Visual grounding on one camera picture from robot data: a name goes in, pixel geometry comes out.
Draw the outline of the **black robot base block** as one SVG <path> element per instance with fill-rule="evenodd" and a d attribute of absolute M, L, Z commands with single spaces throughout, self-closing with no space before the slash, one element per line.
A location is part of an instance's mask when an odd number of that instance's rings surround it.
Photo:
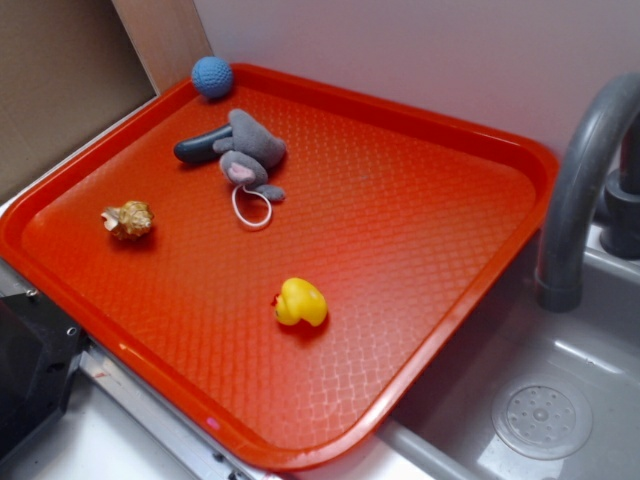
<path fill-rule="evenodd" d="M 81 326 L 44 294 L 1 299 L 1 462 L 62 418 L 80 356 Z"/>

